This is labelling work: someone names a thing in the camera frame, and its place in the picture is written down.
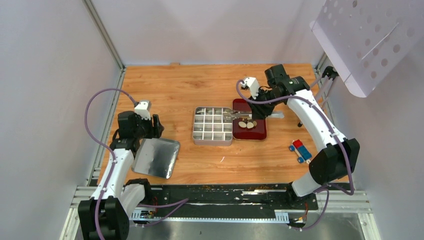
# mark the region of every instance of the white backdrop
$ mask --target white backdrop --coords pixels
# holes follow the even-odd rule
[[[58,239],[119,70],[81,0],[0,0],[0,63],[0,239]]]
[[[354,179],[383,240],[423,239],[424,38],[367,98],[338,81],[335,125],[360,144]]]
[[[126,65],[312,63],[324,0],[93,0]]]

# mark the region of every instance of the metal floor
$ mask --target metal floor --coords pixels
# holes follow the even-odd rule
[[[318,214],[309,213],[313,223]],[[315,228],[303,232],[278,223],[222,223],[165,221],[158,225],[133,227],[128,240],[364,240],[356,213],[326,213]]]

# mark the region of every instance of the red tray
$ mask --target red tray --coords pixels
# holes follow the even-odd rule
[[[248,103],[241,98],[232,101],[232,109],[236,111],[251,111]],[[267,122],[263,120],[255,120],[256,127],[247,129],[239,126],[240,118],[232,121],[232,136],[238,140],[265,140],[267,138]]]

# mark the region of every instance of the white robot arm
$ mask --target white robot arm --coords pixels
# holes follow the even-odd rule
[[[266,102],[284,96],[290,96],[290,98],[265,104],[248,102],[252,110],[252,118],[265,119],[273,112],[276,105],[286,104],[299,117],[312,136],[318,151],[317,156],[309,164],[309,171],[301,178],[293,181],[288,188],[292,198],[300,199],[313,193],[322,185],[347,175],[345,159],[338,142],[334,138],[335,136],[338,137],[346,150],[350,170],[353,172],[359,154],[359,143],[355,138],[347,139],[330,122],[320,107],[312,108],[309,103],[312,105],[318,104],[305,80],[300,76],[290,78],[281,64],[267,69],[265,75],[271,89],[261,89],[254,77],[247,77],[243,80],[242,89],[249,89],[250,93],[254,94],[249,98],[250,100]]]
[[[134,111],[118,114],[119,128],[113,135],[109,160],[97,189],[89,200],[81,201],[78,215],[85,240],[100,239],[99,225],[105,239],[127,239],[129,217],[140,202],[152,200],[147,179],[133,179],[124,185],[141,139],[160,138],[164,127],[159,116],[150,116],[150,102],[140,101]]]

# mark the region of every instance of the metal tray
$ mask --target metal tray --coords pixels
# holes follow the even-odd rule
[[[230,146],[233,122],[223,118],[225,107],[200,106],[194,111],[193,141],[196,145]]]
[[[136,173],[169,179],[179,151],[178,141],[166,138],[143,139],[131,169]]]
[[[249,104],[241,99],[236,98],[232,101],[232,109],[237,111],[251,111]],[[232,136],[236,140],[257,140],[262,141],[267,138],[267,120],[256,120],[257,126],[251,129],[239,127],[241,119],[233,120]]]

